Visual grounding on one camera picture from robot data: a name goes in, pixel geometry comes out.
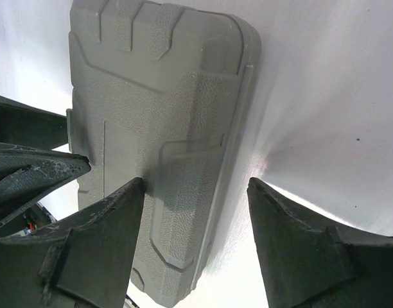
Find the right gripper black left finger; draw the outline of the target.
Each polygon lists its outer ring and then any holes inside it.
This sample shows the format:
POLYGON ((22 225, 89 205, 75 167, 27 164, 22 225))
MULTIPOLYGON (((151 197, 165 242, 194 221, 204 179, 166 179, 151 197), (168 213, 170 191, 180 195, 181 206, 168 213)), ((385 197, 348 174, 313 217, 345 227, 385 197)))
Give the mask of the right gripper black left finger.
POLYGON ((0 307, 122 307, 143 213, 134 178, 30 235, 0 238, 0 307))

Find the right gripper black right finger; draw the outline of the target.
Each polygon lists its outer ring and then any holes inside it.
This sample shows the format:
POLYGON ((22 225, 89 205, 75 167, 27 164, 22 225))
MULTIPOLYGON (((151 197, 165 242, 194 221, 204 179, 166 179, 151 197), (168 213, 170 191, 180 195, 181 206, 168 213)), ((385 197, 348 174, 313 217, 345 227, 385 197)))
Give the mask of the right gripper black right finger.
POLYGON ((329 219, 258 178, 247 195, 270 307, 393 307, 393 237, 329 219))

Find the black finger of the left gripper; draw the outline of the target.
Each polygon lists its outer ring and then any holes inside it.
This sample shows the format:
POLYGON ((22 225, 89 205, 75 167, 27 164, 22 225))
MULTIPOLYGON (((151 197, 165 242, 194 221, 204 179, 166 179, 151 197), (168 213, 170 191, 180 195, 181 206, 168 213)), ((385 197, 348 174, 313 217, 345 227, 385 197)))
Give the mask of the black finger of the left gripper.
POLYGON ((0 142, 0 230, 49 193, 91 170, 86 157, 0 142))
POLYGON ((53 150, 68 143, 67 118, 0 96, 0 142, 53 150))

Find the grey plastic tool case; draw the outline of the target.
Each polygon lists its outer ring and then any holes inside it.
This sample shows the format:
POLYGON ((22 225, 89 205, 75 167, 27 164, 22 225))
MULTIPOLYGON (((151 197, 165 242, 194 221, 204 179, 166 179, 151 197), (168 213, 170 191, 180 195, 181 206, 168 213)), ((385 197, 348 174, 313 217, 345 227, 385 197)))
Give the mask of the grey plastic tool case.
POLYGON ((74 1, 71 152, 85 208, 140 177, 132 283, 174 307, 212 247, 256 83, 258 32, 235 15, 152 1, 74 1))

